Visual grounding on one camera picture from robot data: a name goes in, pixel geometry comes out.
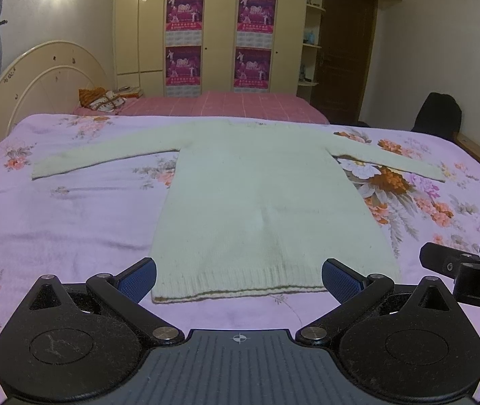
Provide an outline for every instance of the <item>sweater sleeve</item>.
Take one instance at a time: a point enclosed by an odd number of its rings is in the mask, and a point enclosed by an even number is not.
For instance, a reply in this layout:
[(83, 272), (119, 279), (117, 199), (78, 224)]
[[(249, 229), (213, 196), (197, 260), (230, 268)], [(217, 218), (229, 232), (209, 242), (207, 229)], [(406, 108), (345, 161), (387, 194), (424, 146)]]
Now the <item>sweater sleeve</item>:
[(403, 155), (394, 154), (378, 147), (360, 143), (340, 135), (325, 133), (324, 146), (334, 157), (352, 157), (358, 161), (387, 166), (405, 172), (416, 173), (422, 177), (444, 181), (441, 169), (423, 161), (412, 160)]
[(103, 143), (81, 146), (39, 161), (33, 169), (32, 179), (139, 155), (180, 151), (196, 138), (197, 128), (197, 123), (189, 122), (146, 129)]

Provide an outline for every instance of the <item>white wall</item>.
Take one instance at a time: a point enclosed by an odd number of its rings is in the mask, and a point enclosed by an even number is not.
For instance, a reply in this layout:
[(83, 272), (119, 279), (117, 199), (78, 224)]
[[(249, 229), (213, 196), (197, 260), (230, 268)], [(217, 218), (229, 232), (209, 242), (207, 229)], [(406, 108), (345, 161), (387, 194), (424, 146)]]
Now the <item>white wall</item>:
[(411, 129), (430, 91), (455, 97), (462, 132), (480, 144), (480, 0), (403, 0), (379, 11), (362, 119)]
[(4, 0), (3, 69), (30, 48), (62, 39), (89, 50), (112, 84), (112, 11), (113, 0)]

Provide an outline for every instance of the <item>chair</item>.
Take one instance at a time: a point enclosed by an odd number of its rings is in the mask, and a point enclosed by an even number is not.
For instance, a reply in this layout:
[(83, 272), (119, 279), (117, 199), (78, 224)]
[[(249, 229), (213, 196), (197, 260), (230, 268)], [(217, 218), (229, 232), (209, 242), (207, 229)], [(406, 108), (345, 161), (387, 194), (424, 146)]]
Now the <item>chair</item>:
[(420, 108), (412, 132), (454, 142), (461, 128), (461, 108), (450, 94), (430, 93)]

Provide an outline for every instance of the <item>white knit sweater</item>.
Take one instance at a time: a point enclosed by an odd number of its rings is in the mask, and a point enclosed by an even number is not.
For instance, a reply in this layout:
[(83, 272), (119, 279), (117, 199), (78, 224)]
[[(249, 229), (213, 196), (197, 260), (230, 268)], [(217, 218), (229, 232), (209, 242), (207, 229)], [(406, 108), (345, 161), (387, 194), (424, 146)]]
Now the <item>white knit sweater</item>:
[(156, 301), (318, 291), (336, 258), (399, 281), (363, 199), (333, 157), (444, 180), (440, 169), (301, 125), (226, 120), (153, 128), (39, 162), (33, 178), (179, 151), (153, 238)]

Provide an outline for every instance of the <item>arched headboard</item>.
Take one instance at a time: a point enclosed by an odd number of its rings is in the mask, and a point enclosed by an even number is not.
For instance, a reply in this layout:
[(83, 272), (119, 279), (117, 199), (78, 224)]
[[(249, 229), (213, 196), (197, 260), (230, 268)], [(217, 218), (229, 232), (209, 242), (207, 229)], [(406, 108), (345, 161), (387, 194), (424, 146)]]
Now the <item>arched headboard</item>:
[(109, 81), (85, 48), (66, 41), (43, 43), (17, 58), (0, 77), (0, 142), (32, 114), (70, 114), (79, 88)]

